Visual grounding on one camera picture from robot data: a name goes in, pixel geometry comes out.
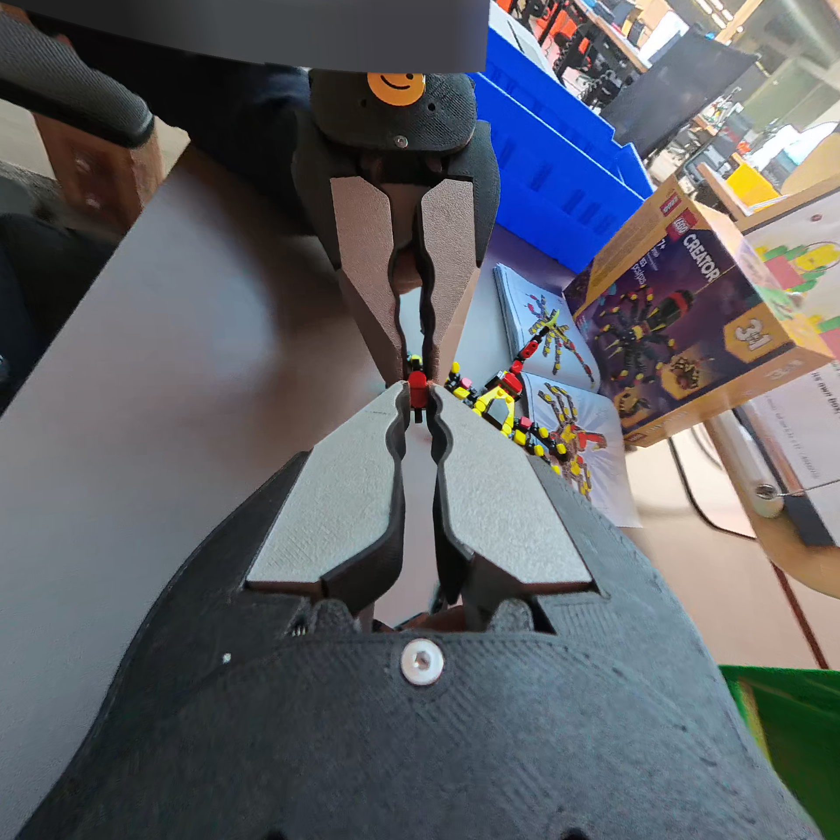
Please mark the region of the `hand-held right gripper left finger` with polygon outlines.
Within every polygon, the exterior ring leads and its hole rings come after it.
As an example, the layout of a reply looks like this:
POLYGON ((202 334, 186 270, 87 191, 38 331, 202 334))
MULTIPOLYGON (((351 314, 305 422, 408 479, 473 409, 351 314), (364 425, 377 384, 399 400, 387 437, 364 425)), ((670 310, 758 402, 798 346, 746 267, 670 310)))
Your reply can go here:
POLYGON ((392 385, 305 454, 255 555, 247 585, 333 599, 354 615, 403 566, 408 385, 392 385))

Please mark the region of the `green storage bin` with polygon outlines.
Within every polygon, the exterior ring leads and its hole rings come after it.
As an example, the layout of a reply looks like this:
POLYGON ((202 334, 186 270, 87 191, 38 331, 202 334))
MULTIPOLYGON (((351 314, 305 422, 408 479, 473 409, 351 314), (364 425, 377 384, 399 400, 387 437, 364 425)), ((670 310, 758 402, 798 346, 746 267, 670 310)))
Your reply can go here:
POLYGON ((721 665, 741 718, 828 839, 839 838, 839 672, 721 665))

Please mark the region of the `large spider instruction booklet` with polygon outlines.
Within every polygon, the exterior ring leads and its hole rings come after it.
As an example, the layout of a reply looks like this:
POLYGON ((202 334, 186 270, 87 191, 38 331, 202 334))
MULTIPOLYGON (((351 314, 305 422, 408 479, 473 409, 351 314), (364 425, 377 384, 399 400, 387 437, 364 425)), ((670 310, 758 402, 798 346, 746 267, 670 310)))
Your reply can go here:
POLYGON ((522 411, 548 438, 553 470, 621 529, 641 527, 627 474, 618 412, 598 390, 595 358, 561 292, 544 290, 508 266, 493 269, 512 352, 547 329, 523 363, 522 411))

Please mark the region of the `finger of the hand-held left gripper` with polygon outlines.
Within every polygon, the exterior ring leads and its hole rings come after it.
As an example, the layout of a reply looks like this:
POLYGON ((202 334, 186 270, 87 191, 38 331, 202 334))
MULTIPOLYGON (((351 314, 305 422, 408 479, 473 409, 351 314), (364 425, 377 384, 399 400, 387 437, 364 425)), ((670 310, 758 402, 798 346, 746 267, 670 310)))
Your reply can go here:
POLYGON ((480 269, 474 226, 474 190, 444 179, 421 198, 416 216, 419 314, 426 376, 444 382, 455 360, 480 269))
POLYGON ((363 177, 333 177, 330 189, 343 298, 384 383, 395 384, 404 377, 405 340, 393 270, 411 242, 411 197, 406 185, 363 177))

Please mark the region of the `yellow storage bin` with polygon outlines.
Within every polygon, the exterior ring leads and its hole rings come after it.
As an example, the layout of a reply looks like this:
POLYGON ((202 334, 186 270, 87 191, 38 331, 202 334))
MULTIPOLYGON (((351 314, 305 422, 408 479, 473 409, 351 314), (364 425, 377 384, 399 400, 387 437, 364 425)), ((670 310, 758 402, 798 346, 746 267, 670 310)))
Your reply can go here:
POLYGON ((773 184, 747 162, 741 162, 734 168, 726 184, 741 204, 749 208, 781 198, 773 184))

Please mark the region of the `blue storage bin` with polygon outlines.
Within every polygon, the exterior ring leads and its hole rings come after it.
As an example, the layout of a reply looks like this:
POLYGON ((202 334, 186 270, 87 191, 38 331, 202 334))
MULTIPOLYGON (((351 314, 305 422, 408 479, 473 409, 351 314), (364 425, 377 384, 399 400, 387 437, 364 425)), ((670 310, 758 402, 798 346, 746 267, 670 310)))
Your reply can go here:
POLYGON ((608 157, 620 150, 609 123, 493 28, 488 32, 483 76, 591 157, 608 157))
POLYGON ((493 81, 472 77, 500 170, 497 225, 580 272, 654 193, 635 148, 603 165, 493 81))

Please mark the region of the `wooden post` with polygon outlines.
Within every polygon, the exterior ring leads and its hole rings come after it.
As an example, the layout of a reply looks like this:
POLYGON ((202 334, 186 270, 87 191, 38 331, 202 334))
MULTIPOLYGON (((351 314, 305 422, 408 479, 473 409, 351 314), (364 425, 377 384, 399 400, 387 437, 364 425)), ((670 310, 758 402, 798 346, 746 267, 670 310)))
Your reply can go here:
POLYGON ((125 149, 62 122, 34 114, 54 176, 71 209, 126 234, 165 178, 156 128, 125 149))

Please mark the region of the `black yellow brick spider model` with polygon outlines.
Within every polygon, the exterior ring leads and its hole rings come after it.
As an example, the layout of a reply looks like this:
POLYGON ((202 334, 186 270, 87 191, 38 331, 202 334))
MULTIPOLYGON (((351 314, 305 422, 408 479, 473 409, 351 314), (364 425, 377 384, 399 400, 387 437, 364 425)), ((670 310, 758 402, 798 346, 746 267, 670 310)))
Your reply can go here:
POLYGON ((457 362, 452 363, 444 389, 456 400, 493 426, 504 438, 509 439, 530 456, 548 464, 559 476, 577 489, 587 500, 592 498, 592 475, 582 455, 580 443, 585 439, 584 429, 576 423, 576 410, 565 391, 560 395, 567 406, 563 409, 560 430, 550 432, 537 425, 526 415, 516 414, 516 405, 523 395, 522 369, 556 325, 557 314, 544 323, 529 341, 512 358, 507 369, 496 373, 481 388, 460 373, 457 362))

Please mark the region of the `yellow purple toy set box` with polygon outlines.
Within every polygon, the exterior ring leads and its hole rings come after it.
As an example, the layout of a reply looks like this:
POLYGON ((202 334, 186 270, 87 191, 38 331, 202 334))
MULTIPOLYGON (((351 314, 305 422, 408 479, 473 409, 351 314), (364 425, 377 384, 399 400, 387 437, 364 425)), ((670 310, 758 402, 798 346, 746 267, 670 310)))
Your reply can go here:
POLYGON ((564 290, 618 412, 647 447, 828 362, 729 216, 672 175, 564 290))

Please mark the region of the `white instruction poster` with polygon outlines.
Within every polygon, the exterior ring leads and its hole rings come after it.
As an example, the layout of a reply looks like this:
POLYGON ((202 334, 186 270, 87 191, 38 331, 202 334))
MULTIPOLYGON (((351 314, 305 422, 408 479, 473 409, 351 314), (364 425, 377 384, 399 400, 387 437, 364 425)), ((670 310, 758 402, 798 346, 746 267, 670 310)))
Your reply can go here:
POLYGON ((759 397, 751 407, 794 484, 812 490, 839 477, 839 199, 834 192, 745 230, 782 288, 781 310, 813 328, 828 362, 759 397))

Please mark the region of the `black desk chair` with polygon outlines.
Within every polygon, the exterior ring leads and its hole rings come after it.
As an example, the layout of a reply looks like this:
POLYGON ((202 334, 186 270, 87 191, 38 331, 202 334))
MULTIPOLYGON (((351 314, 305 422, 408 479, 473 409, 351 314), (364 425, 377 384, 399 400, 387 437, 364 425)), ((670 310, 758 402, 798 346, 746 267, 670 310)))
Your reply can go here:
POLYGON ((154 130, 145 101, 34 26, 1 14, 1 99, 125 149, 154 130))

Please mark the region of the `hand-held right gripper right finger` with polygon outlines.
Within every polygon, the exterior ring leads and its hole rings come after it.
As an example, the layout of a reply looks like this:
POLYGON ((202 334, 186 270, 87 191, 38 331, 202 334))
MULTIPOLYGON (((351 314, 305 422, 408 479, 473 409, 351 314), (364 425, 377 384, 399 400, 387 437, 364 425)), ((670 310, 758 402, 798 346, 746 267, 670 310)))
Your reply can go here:
POLYGON ((484 630, 510 599, 531 611, 539 596, 593 592, 592 574, 534 469, 543 462, 441 385, 430 386, 429 409, 438 581, 447 605, 460 602, 465 629, 484 630))

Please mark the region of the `plywood poster stand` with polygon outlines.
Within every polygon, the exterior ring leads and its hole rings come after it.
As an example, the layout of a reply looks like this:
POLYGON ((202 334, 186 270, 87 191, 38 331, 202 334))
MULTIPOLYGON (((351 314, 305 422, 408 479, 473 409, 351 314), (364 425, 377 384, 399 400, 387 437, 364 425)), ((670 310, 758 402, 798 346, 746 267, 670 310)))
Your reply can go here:
POLYGON ((839 596, 838 175, 742 213, 736 225, 817 330, 828 363, 705 424, 768 559, 839 596))

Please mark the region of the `wooden work table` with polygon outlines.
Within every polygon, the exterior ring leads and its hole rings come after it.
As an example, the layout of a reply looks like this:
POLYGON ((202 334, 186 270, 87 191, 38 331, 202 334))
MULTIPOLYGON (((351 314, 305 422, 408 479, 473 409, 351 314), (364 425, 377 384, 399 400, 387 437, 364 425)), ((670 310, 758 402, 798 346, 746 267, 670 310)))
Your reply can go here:
POLYGON ((524 27, 549 72, 593 110, 602 110, 653 65, 642 55, 649 29, 636 2, 500 1, 491 8, 524 27))

